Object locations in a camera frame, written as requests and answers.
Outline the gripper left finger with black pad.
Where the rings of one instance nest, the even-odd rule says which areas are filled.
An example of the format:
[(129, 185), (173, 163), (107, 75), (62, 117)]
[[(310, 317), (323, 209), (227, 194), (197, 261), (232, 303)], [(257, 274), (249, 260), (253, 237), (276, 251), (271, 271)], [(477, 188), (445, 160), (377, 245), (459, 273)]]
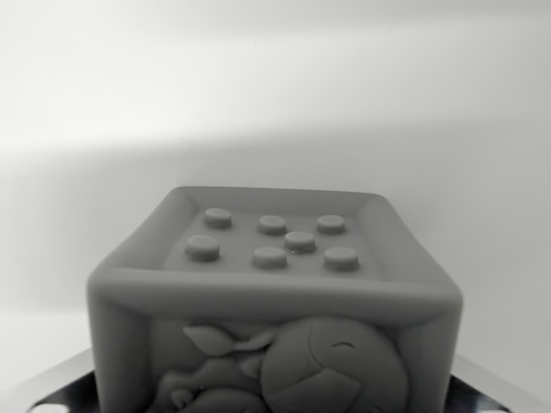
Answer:
[(62, 412), (100, 411), (90, 348), (1, 395), (2, 412), (31, 412), (47, 404)]

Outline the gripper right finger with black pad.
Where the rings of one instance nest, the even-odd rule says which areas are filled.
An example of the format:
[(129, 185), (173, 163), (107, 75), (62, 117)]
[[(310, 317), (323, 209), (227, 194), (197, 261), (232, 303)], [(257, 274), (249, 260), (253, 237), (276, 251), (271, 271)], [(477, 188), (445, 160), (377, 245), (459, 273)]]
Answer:
[(444, 412), (549, 412), (550, 404), (457, 354)]

